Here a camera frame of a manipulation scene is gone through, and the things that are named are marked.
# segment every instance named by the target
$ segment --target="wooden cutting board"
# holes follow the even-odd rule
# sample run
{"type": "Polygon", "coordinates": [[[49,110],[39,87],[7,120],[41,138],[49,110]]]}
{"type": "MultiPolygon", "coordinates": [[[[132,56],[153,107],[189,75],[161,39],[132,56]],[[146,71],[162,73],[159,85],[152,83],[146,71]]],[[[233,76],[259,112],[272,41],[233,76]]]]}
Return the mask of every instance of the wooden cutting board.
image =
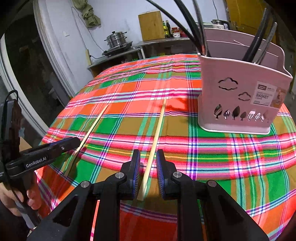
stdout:
{"type": "Polygon", "coordinates": [[[165,38],[160,11],[140,14],[139,23],[143,41],[165,38]]]}

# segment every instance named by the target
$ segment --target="white wall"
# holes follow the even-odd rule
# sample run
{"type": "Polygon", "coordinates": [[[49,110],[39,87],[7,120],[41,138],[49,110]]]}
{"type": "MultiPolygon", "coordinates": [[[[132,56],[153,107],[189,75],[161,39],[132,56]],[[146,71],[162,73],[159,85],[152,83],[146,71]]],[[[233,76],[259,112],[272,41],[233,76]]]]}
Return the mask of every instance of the white wall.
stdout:
{"type": "MultiPolygon", "coordinates": [[[[92,79],[92,75],[91,72],[87,70],[88,65],[85,57],[85,47],[81,41],[72,15],[72,1],[44,1],[46,1],[49,18],[59,46],[65,56],[70,70],[74,75],[75,79],[73,80],[73,85],[75,86],[75,90],[79,91],[87,82],[92,79]]],[[[212,19],[217,18],[212,0],[197,1],[204,22],[210,22],[212,19]]],[[[214,1],[218,10],[219,19],[227,20],[223,0],[214,1]]],[[[176,19],[178,19],[181,24],[189,29],[184,17],[173,0],[155,0],[155,2],[161,5],[176,19]]],[[[197,21],[192,0],[183,0],[183,2],[189,9],[191,15],[197,21]]],[[[138,15],[148,11],[157,10],[153,5],[145,0],[88,0],[88,3],[93,6],[94,13],[101,19],[102,25],[100,27],[90,29],[90,33],[103,50],[109,49],[109,46],[104,40],[112,33],[112,31],[127,31],[127,41],[133,41],[133,44],[142,41],[138,15]]],[[[89,49],[90,54],[96,58],[101,57],[102,50],[96,46],[95,42],[90,36],[90,33],[84,26],[83,22],[79,19],[79,16],[74,9],[73,12],[81,35],[85,41],[87,49],[89,49]]],[[[163,20],[168,19],[168,17],[165,15],[162,15],[162,17],[163,20]]],[[[170,20],[169,22],[171,27],[175,26],[175,24],[170,20]]]]}
{"type": "MultiPolygon", "coordinates": [[[[74,22],[71,1],[45,1],[55,37],[74,76],[74,79],[71,80],[73,89],[75,92],[78,92],[84,85],[92,80],[93,77],[91,72],[87,69],[88,64],[85,56],[85,47],[74,22]]],[[[86,46],[90,50],[91,54],[94,56],[101,55],[102,51],[95,46],[89,37],[87,29],[84,26],[81,26],[80,29],[81,34],[85,39],[86,46]]]]}
{"type": "MultiPolygon", "coordinates": [[[[154,1],[173,15],[183,26],[189,29],[182,13],[173,0],[154,1]]],[[[193,18],[197,21],[192,0],[182,1],[190,11],[193,18]]],[[[197,0],[197,2],[204,22],[210,22],[212,19],[217,19],[212,0],[197,0]]],[[[112,33],[112,31],[127,31],[127,40],[133,41],[133,44],[142,41],[138,15],[148,11],[158,10],[145,0],[88,0],[88,3],[92,5],[94,13],[101,19],[101,27],[90,31],[97,40],[98,44],[104,50],[108,49],[107,43],[104,40],[112,33]]],[[[227,20],[223,0],[215,0],[215,5],[219,19],[227,20]]],[[[162,19],[164,21],[169,20],[169,18],[163,13],[162,19]]],[[[171,27],[176,26],[171,20],[169,20],[169,23],[171,27]]]]}

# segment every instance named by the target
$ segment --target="stainless steel pot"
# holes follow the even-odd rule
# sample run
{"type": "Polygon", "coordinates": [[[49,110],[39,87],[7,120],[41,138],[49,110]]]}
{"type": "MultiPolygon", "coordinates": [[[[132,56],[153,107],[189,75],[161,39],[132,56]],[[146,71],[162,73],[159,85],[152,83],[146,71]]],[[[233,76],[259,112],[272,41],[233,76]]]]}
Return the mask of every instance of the stainless steel pot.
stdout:
{"type": "Polygon", "coordinates": [[[107,37],[107,39],[105,39],[104,41],[107,41],[107,44],[109,45],[110,48],[114,48],[117,47],[121,44],[125,44],[126,43],[126,38],[124,36],[124,34],[126,34],[127,32],[115,32],[113,31],[111,35],[109,35],[107,37]]]}

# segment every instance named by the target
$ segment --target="pink utensil holder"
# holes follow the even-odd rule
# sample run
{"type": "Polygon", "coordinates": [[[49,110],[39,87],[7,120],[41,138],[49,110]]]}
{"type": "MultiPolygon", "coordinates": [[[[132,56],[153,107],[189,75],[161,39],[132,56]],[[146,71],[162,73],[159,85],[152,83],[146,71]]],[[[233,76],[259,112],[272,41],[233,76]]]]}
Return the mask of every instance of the pink utensil holder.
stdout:
{"type": "Polygon", "coordinates": [[[292,80],[283,50],[271,43],[257,65],[240,60],[254,36],[212,28],[206,36],[213,57],[199,55],[198,124],[211,132],[268,134],[292,80]]]}

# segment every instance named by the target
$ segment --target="green towel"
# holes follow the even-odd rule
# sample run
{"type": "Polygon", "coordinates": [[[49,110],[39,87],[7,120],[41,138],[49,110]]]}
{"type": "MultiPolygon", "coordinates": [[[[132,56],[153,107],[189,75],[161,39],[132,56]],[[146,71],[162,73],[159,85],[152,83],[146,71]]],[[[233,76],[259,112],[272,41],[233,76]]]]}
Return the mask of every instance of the green towel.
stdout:
{"type": "Polygon", "coordinates": [[[87,0],[72,0],[74,7],[82,12],[87,28],[101,25],[101,20],[94,15],[94,9],[87,3],[87,0]]]}

